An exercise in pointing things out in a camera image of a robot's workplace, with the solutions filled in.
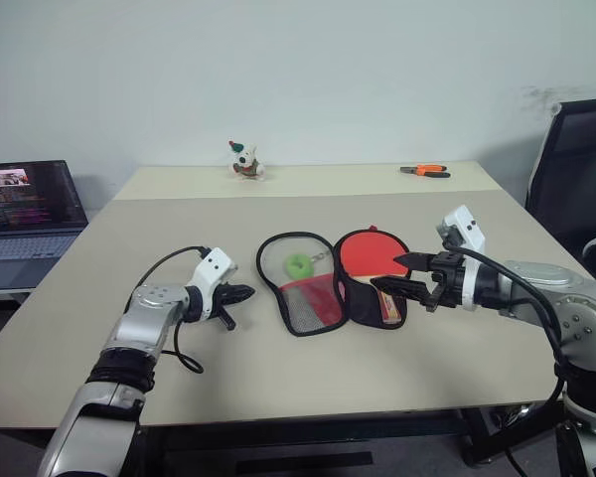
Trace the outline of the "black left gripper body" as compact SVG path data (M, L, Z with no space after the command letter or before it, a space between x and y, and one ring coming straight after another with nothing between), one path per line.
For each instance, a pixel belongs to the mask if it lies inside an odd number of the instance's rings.
M236 293L232 285L221 284L213 294L213 308L211 318L219 318L228 331L233 331L236 324L226 310L226 307L232 305L236 298Z

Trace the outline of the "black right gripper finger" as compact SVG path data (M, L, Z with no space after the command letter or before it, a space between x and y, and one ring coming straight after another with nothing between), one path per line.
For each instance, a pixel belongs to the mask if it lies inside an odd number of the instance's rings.
M379 291L392 297L413 300L423 306L437 306L439 295L431 293L422 281L399 276L380 276L371 279L371 284Z
M430 269L429 253L409 252L395 257L393 261L411 271L428 271Z

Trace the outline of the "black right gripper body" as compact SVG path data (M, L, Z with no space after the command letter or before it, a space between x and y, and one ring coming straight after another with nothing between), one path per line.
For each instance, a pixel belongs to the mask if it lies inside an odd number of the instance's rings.
M461 253L443 251L429 261L432 281L436 283L425 305L428 312L438 307L456 308L462 304L465 257Z

